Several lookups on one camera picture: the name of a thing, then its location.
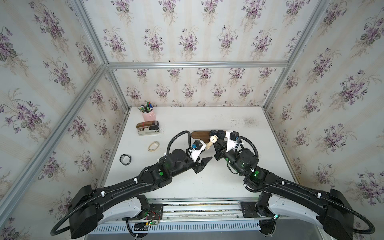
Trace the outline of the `thin black band watch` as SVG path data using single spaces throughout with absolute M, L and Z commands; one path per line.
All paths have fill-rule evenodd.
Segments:
M 128 166 L 132 162 L 132 157 L 127 154 L 122 154 L 119 161 L 123 166 Z

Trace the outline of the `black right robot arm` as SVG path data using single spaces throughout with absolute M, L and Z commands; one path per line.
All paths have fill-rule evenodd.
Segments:
M 260 194 L 256 212 L 268 218 L 261 225 L 263 234 L 273 233 L 279 216 L 312 223 L 337 240 L 375 232 L 375 226 L 354 211 L 341 192 L 309 189 L 259 167 L 258 151 L 247 138 L 218 139 L 213 146 L 215 159 L 224 159 L 233 174 L 244 177 L 246 190 Z

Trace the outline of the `beige strap watch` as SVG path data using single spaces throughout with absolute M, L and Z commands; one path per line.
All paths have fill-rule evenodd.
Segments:
M 214 143 L 217 142 L 217 140 L 218 140 L 218 136 L 216 135 L 210 136 L 209 142 L 206 144 L 206 150 L 209 150 L 214 145 Z

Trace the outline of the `brown wooden watch stand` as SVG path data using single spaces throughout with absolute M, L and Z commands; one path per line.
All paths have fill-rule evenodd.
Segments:
M 210 131 L 194 131 L 191 133 L 191 137 L 195 140 L 202 140 L 207 144 L 210 139 L 209 132 Z

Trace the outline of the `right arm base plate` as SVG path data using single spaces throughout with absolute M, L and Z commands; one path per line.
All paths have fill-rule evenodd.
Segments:
M 241 202 L 240 206 L 244 218 L 277 220 L 281 217 L 281 215 L 273 214 L 266 206 L 259 205 L 257 202 Z

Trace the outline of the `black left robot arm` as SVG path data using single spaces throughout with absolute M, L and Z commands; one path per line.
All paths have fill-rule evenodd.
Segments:
M 203 141 L 192 141 L 190 131 L 182 131 L 174 136 L 166 153 L 158 162 L 143 168 L 139 175 L 118 184 L 93 189 L 91 185 L 80 188 L 69 203 L 65 214 L 52 228 L 51 236 L 70 231 L 71 238 L 77 239 L 93 231 L 100 220 L 106 217 L 113 206 L 163 188 L 173 178 L 190 169 L 201 172 L 210 157 L 200 158 L 207 148 Z

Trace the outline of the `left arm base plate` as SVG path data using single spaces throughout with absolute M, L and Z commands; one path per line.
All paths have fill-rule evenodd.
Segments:
M 149 204 L 142 207 L 141 211 L 135 217 L 122 218 L 123 221 L 129 220 L 145 220 L 147 222 L 159 221 L 163 218 L 163 204 Z

